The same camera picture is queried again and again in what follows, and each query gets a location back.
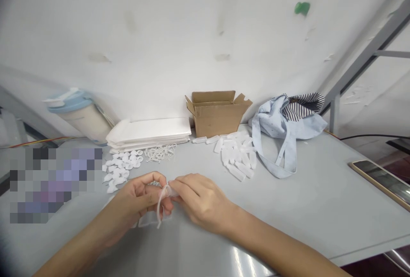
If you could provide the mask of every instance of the light blue bag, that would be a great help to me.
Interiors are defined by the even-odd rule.
[[[310,139],[326,128],[327,122],[317,114],[324,103],[319,93],[297,95],[288,98],[286,94],[265,102],[254,117],[252,126],[253,145],[262,162],[275,177],[283,179],[296,173],[296,139]],[[276,161],[264,156],[261,132],[272,138],[284,139]],[[280,166],[284,157],[284,166]]]

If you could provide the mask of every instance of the forearm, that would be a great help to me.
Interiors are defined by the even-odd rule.
[[[103,251],[100,239],[86,227],[48,260],[33,277],[73,277],[83,274]]]
[[[237,207],[234,223],[224,235],[292,277],[349,276],[323,255]]]

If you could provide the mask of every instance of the smartphone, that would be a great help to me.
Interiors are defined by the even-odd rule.
[[[351,162],[349,166],[410,212],[410,185],[369,160]]]

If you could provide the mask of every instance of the striped fabric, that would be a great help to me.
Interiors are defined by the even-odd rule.
[[[282,109],[282,115],[289,121],[299,121],[311,114],[318,113],[325,103],[320,93],[295,95],[289,98],[289,104]]]

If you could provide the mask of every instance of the gray table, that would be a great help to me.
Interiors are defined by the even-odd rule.
[[[279,140],[263,137],[262,142],[267,155],[277,153]],[[93,147],[86,140],[62,146]],[[169,180],[201,173],[214,180],[230,200],[339,266],[410,244],[410,214],[352,171],[347,163],[363,156],[329,134],[298,142],[298,172],[284,180],[273,177],[258,161],[254,178],[240,183],[223,167],[213,148],[178,145],[175,160],[144,161],[130,177],[153,170]],[[84,194],[65,204],[47,224],[37,225],[10,225],[8,197],[8,193],[0,197],[3,242],[19,275],[29,275],[79,232],[110,195],[103,191]],[[159,230],[130,230],[88,273],[139,277],[274,274],[241,247],[193,225],[180,208]]]

